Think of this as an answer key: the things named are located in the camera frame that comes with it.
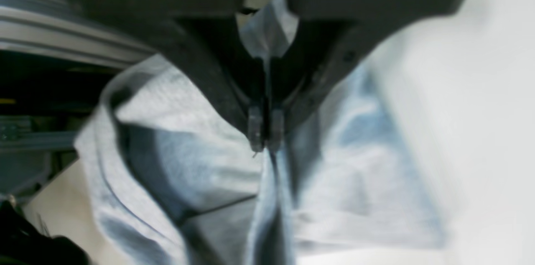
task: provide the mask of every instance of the gray fabric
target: gray fabric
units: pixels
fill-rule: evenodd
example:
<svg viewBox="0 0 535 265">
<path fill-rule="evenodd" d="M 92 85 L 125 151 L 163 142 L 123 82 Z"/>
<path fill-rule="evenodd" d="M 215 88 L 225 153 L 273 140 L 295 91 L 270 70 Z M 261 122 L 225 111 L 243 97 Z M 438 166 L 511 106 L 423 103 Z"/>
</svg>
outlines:
<svg viewBox="0 0 535 265">
<path fill-rule="evenodd" d="M 242 30 L 282 55 L 298 21 L 274 0 Z M 76 148 L 102 232 L 136 264 L 292 265 L 365 246 L 441 247 L 445 233 L 366 65 L 275 155 L 256 155 L 161 56 L 104 90 Z"/>
</svg>

